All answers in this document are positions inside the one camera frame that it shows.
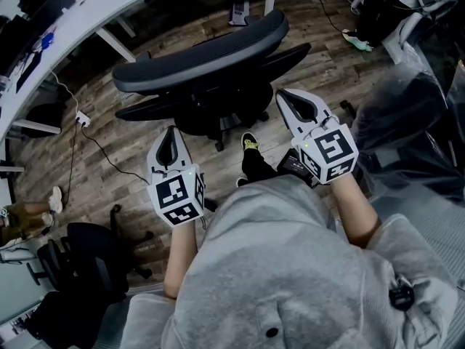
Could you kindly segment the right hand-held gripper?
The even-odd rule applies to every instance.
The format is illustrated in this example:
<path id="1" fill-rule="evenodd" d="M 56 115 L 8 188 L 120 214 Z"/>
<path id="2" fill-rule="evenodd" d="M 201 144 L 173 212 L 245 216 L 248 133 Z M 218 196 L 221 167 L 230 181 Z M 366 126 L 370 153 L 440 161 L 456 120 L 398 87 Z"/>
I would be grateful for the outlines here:
<path id="1" fill-rule="evenodd" d="M 300 89 L 279 89 L 275 98 L 300 162 L 320 184 L 353 171 L 359 155 L 355 141 L 346 124 L 329 117 L 322 98 Z M 313 128 L 313 122 L 322 123 Z"/>

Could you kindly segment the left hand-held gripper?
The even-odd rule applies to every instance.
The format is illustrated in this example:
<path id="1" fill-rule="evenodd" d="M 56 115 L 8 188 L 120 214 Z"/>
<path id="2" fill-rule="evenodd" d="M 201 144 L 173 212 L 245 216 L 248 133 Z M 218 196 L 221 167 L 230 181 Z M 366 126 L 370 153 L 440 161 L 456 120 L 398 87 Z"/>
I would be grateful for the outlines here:
<path id="1" fill-rule="evenodd" d="M 175 126 L 167 127 L 147 154 L 149 170 L 185 169 L 161 178 L 153 174 L 147 187 L 155 213 L 171 228 L 204 215 L 205 185 L 200 167 L 192 164 L 184 138 Z"/>

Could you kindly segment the black mesh office chair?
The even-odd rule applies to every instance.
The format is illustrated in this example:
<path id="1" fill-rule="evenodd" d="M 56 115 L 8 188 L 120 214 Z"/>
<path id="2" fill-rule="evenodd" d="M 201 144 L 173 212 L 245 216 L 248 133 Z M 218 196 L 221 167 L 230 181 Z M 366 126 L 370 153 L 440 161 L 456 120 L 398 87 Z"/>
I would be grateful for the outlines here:
<path id="1" fill-rule="evenodd" d="M 280 51 L 289 29 L 279 9 L 245 28 L 161 57 L 140 55 L 117 65 L 116 88 L 147 100 L 116 111 L 124 121 L 173 119 L 181 132 L 206 136 L 217 151 L 223 134 L 266 121 L 272 82 L 307 56 L 310 43 Z"/>

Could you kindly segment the person's left forearm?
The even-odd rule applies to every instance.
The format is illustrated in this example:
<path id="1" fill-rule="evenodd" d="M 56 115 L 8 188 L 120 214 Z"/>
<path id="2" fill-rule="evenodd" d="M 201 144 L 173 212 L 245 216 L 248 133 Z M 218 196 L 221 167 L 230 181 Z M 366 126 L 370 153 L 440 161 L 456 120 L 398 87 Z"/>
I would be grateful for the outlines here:
<path id="1" fill-rule="evenodd" d="M 177 299 L 182 282 L 193 259 L 197 255 L 195 223 L 177 225 L 171 233 L 171 247 L 163 281 L 164 294 Z"/>

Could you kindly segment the person's right forearm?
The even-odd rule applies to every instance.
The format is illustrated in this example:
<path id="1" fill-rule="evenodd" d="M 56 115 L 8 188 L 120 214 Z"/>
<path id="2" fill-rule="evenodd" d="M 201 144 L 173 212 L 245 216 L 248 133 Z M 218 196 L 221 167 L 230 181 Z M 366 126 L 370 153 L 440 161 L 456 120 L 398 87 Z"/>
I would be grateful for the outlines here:
<path id="1" fill-rule="evenodd" d="M 331 181 L 341 223 L 348 241 L 361 249 L 367 247 L 381 221 L 352 174 Z"/>

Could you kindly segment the plastic-wrapped office chair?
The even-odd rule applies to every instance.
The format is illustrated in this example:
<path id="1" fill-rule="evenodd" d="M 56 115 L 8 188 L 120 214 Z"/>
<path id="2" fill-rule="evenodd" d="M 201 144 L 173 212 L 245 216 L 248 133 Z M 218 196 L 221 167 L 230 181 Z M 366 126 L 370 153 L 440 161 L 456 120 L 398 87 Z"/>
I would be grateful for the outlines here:
<path id="1" fill-rule="evenodd" d="M 448 92 L 421 55 L 406 45 L 400 63 L 357 109 L 357 165 L 375 196 L 413 190 L 465 206 L 465 64 Z"/>

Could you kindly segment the black display device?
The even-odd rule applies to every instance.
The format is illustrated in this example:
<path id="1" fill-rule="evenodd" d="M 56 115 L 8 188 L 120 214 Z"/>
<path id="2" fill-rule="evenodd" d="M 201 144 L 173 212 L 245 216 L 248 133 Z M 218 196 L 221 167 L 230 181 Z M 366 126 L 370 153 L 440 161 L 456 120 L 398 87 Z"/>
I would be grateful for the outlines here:
<path id="1" fill-rule="evenodd" d="M 303 165 L 298 157 L 298 153 L 294 148 L 287 151 L 277 166 L 277 173 L 280 175 L 293 175 L 306 182 L 311 188 L 316 188 L 319 185 L 318 180 L 313 176 L 310 170 Z"/>

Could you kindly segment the person's right black shoe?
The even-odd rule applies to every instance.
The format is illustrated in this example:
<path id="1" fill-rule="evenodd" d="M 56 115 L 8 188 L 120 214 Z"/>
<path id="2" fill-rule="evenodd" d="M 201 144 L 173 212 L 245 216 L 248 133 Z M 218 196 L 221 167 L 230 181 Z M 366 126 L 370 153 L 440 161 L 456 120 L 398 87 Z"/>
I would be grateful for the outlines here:
<path id="1" fill-rule="evenodd" d="M 247 150 L 258 150 L 259 143 L 257 142 L 255 136 L 250 132 L 243 133 L 241 137 L 241 146 L 243 151 Z"/>

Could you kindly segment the person's black trousers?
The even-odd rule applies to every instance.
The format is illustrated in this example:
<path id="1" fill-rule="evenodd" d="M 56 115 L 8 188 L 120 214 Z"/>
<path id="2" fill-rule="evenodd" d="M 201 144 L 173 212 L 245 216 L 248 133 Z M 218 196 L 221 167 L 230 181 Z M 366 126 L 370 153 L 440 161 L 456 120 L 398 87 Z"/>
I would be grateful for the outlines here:
<path id="1" fill-rule="evenodd" d="M 279 173 L 273 169 L 264 160 L 261 153 L 255 148 L 247 148 L 244 150 L 242 171 L 246 176 L 246 183 L 253 183 L 283 176 L 283 173 Z"/>

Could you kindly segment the purple box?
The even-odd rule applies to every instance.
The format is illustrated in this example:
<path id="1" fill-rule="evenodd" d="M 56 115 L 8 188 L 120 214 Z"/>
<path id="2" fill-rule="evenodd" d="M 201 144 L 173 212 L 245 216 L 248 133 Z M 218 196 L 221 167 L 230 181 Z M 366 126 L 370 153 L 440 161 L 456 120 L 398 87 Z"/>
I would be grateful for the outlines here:
<path id="1" fill-rule="evenodd" d="M 229 14 L 229 24 L 231 26 L 246 26 L 246 18 L 250 13 L 248 1 L 233 3 Z"/>

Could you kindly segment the person's grey hoodie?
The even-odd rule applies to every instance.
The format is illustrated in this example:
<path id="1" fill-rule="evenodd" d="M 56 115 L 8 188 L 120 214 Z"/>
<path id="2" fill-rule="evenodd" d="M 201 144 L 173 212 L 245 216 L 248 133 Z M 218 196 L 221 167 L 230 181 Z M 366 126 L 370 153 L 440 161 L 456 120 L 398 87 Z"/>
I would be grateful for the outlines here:
<path id="1" fill-rule="evenodd" d="M 130 301 L 120 349 L 440 349 L 456 283 L 402 214 L 352 245 L 320 198 L 286 175 L 218 209 L 177 299 Z M 415 302 L 392 307 L 407 285 Z"/>

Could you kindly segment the small black keyboard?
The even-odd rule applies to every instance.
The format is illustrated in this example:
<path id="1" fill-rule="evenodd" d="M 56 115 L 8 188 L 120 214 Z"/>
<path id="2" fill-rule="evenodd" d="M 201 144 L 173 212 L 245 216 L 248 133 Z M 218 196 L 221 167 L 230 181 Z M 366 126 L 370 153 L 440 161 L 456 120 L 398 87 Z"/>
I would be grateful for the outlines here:
<path id="1" fill-rule="evenodd" d="M 28 79 L 28 77 L 34 72 L 38 64 L 41 62 L 41 56 L 42 52 L 34 52 L 32 56 L 31 63 L 29 66 L 23 71 L 19 79 L 17 80 L 16 83 L 16 92 L 19 92 L 25 81 Z"/>

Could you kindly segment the white curved desk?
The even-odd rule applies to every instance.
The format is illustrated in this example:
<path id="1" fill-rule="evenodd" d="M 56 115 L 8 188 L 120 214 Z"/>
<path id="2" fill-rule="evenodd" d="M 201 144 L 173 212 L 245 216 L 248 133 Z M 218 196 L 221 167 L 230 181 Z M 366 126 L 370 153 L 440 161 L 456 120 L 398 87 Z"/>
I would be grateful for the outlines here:
<path id="1" fill-rule="evenodd" d="M 43 51 L 41 61 L 19 90 L 15 78 L 8 91 L 0 97 L 0 142 L 18 120 L 22 109 L 42 81 L 84 39 L 96 33 L 125 60 L 136 57 L 104 26 L 143 0 L 77 0 L 57 22 L 52 45 Z"/>

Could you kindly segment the black clip-on device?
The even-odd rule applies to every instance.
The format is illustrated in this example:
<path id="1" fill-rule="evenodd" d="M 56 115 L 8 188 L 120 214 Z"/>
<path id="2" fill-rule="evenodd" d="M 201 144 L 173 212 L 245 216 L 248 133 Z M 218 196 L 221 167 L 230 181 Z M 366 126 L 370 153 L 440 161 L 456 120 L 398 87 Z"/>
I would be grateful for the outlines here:
<path id="1" fill-rule="evenodd" d="M 389 290 L 389 301 L 393 308 L 402 312 L 408 311 L 415 302 L 413 288 L 402 285 Z"/>

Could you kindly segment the white black striped panel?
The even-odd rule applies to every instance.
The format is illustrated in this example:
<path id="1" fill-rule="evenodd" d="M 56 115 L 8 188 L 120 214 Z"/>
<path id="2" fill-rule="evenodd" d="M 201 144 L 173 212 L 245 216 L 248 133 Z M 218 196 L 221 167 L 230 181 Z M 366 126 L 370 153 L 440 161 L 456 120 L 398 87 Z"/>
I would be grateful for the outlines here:
<path id="1" fill-rule="evenodd" d="M 28 331 L 28 328 L 27 328 L 28 324 L 26 323 L 26 321 L 28 319 L 32 319 L 32 315 L 35 313 L 35 311 L 36 309 L 27 310 L 26 312 L 23 312 L 22 314 L 14 317 L 9 322 L 9 326 L 15 335 L 19 335 L 23 332 Z"/>

